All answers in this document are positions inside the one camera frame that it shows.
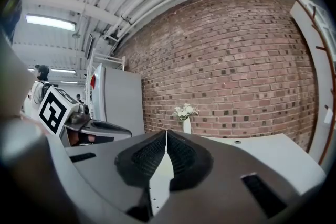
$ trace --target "ceiling beam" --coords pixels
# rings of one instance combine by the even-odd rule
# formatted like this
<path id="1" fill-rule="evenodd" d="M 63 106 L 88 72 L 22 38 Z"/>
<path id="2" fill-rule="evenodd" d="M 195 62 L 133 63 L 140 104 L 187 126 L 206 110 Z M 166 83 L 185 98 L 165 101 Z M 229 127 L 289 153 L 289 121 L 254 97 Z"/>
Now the ceiling beam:
<path id="1" fill-rule="evenodd" d="M 66 84 L 66 83 L 59 83 L 59 82 L 54 82 L 53 84 L 58 84 L 59 88 L 63 88 L 63 86 L 84 86 L 85 83 L 79 82 L 78 84 Z"/>
<path id="2" fill-rule="evenodd" d="M 48 75 L 48 80 L 49 81 L 74 81 L 74 82 L 85 82 L 85 78 L 78 78 L 77 76 L 75 76 L 74 74 L 69 74 L 69 76 L 66 75 L 61 75 L 62 73 L 58 73 L 59 75 L 55 75 L 53 74 L 53 72 L 50 72 Z"/>
<path id="3" fill-rule="evenodd" d="M 66 68 L 59 68 L 59 67 L 51 67 L 48 66 L 49 69 L 55 68 L 55 69 L 66 69 Z M 50 75 L 53 77 L 62 77 L 62 74 L 67 74 L 67 76 L 76 76 L 76 75 L 86 75 L 86 70 L 75 70 L 76 74 L 72 74 L 72 73 L 62 73 L 62 72 L 53 72 L 50 71 Z"/>
<path id="4" fill-rule="evenodd" d="M 72 82 L 78 82 L 78 83 L 81 83 L 81 84 L 84 84 L 85 83 L 85 79 L 77 79 L 77 78 L 53 78 L 53 77 L 50 77 L 48 78 L 48 81 L 50 81 L 51 83 L 59 83 L 59 84 L 62 84 L 62 85 L 68 85 L 67 83 L 60 83 L 61 81 L 72 81 Z"/>
<path id="5" fill-rule="evenodd" d="M 119 20 L 114 14 L 107 12 L 101 8 L 95 7 L 90 4 L 78 0 L 22 0 L 23 2 L 46 5 L 49 7 L 61 8 L 66 10 L 71 10 L 73 12 L 83 13 L 92 18 L 101 20 L 102 22 L 108 23 L 110 25 L 115 25 Z"/>
<path id="6" fill-rule="evenodd" d="M 80 58 L 85 58 L 85 53 L 83 51 L 75 51 L 67 48 L 61 47 L 51 47 L 51 46 L 41 46 L 41 45 L 31 45 L 25 43 L 13 43 L 12 48 L 18 54 L 22 53 L 34 53 L 34 54 L 57 54 L 57 55 L 64 55 L 64 56 L 73 56 Z"/>

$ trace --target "white vase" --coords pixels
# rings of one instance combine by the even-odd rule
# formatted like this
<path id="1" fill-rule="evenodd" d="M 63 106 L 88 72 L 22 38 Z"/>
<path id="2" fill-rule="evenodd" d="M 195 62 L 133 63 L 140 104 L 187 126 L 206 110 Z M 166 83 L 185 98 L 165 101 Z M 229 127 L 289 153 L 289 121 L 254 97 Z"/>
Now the white vase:
<path id="1" fill-rule="evenodd" d="M 183 132 L 186 134 L 191 134 L 191 124 L 189 118 L 183 121 Z"/>

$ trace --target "refrigerator door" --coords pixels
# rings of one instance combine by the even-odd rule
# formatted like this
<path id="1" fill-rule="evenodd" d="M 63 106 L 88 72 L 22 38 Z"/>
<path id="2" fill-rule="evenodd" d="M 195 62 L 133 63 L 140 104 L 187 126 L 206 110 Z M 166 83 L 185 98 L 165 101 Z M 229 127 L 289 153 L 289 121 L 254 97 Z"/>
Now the refrigerator door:
<path id="1" fill-rule="evenodd" d="M 104 77 L 106 121 L 143 134 L 141 76 L 106 67 Z"/>
<path id="2" fill-rule="evenodd" d="M 105 111 L 105 67 L 100 64 L 95 72 L 95 85 L 92 90 L 92 107 L 95 120 L 106 121 Z"/>

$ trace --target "ceiling light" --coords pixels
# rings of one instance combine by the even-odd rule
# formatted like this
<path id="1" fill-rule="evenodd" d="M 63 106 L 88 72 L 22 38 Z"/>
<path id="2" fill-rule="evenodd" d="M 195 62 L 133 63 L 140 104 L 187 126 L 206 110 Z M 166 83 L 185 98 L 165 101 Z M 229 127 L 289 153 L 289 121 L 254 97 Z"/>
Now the ceiling light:
<path id="1" fill-rule="evenodd" d="M 27 23 L 29 24 L 52 26 L 52 27 L 69 30 L 69 31 L 75 31 L 76 29 L 76 23 L 57 19 L 57 18 L 52 18 L 52 17 L 27 14 L 26 20 L 27 20 Z"/>
<path id="2" fill-rule="evenodd" d="M 61 81 L 61 83 L 77 84 L 78 82 L 74 82 L 74 81 Z"/>
<path id="3" fill-rule="evenodd" d="M 72 73 L 75 74 L 76 72 L 74 70 L 66 70 L 66 69 L 51 69 L 53 72 L 63 72 L 63 73 Z"/>

